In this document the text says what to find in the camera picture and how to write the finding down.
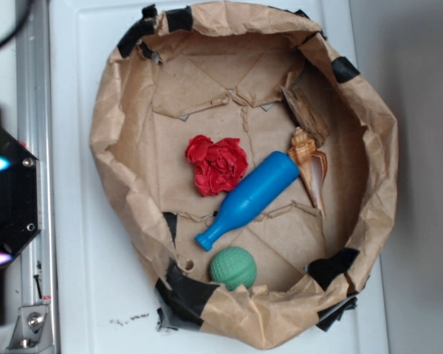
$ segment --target red crumpled paper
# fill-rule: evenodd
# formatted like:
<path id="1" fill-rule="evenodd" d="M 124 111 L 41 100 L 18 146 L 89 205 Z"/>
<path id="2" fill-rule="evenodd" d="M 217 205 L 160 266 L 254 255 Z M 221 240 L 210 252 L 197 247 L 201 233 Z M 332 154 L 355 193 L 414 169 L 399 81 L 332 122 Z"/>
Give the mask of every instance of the red crumpled paper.
<path id="1" fill-rule="evenodd" d="M 198 135 L 189 141 L 185 157 L 193 164 L 194 182 L 202 197 L 231 191 L 248 168 L 246 153 L 239 139 L 225 138 L 217 143 Z"/>

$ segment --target crumpled brown paper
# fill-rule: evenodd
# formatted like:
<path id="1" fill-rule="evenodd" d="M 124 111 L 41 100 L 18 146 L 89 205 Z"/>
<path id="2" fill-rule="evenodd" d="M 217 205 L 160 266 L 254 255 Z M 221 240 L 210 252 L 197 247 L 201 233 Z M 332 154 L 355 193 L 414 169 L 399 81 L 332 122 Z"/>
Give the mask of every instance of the crumpled brown paper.
<path id="1" fill-rule="evenodd" d="M 397 123 L 361 75 L 335 69 L 348 65 L 309 19 L 230 2 L 193 5 L 189 13 L 191 31 L 170 32 L 163 13 L 151 19 L 154 34 L 144 35 L 128 56 L 111 53 L 90 145 L 108 200 L 154 284 L 175 291 L 166 277 L 174 262 L 184 277 L 209 282 L 217 251 L 242 246 L 252 253 L 259 274 L 254 287 L 216 288 L 199 324 L 268 349 L 363 289 L 394 224 Z M 156 53 L 159 65 L 142 48 Z M 193 237 L 213 221 L 224 195 L 199 196 L 184 157 L 187 143 L 198 134 L 238 138 L 247 173 L 270 152 L 286 152 L 295 124 L 281 102 L 283 86 L 300 88 L 328 125 L 321 148 L 329 160 L 328 217 L 311 206 L 299 179 L 207 253 Z M 269 103 L 265 111 L 261 106 Z M 163 213 L 176 215 L 175 239 Z M 304 266 L 343 247 L 359 254 L 324 290 Z"/>

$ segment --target spiral seashell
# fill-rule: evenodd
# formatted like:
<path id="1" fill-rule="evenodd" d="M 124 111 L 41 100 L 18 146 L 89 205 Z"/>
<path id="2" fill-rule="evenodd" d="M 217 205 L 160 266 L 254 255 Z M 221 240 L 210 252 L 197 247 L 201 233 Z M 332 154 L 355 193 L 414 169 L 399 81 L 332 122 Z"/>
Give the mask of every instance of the spiral seashell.
<path id="1" fill-rule="evenodd" d="M 296 163 L 305 188 L 315 208 L 326 216 L 323 204 L 323 182 L 328 164 L 326 154 L 317 150 L 315 141 L 301 128 L 296 128 L 291 139 L 292 147 L 287 154 Z"/>

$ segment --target green textured ball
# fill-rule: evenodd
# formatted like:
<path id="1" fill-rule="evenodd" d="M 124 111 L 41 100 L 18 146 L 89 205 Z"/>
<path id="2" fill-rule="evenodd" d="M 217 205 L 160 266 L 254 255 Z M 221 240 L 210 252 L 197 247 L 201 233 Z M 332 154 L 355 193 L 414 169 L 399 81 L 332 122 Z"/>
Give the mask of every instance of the green textured ball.
<path id="1" fill-rule="evenodd" d="M 214 282 L 222 282 L 229 291 L 241 284 L 249 288 L 256 280 L 256 262 L 245 249 L 228 247 L 213 258 L 210 274 Z"/>

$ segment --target blue plastic bottle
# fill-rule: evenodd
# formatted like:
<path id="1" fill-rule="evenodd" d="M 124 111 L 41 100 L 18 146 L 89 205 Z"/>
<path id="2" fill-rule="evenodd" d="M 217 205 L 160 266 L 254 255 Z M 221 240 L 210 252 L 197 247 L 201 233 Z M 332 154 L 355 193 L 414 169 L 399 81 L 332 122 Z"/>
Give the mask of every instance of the blue plastic bottle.
<path id="1" fill-rule="evenodd" d="M 285 153 L 271 153 L 227 195 L 213 224 L 195 239 L 210 251 L 225 232 L 254 220 L 298 175 L 297 165 Z"/>

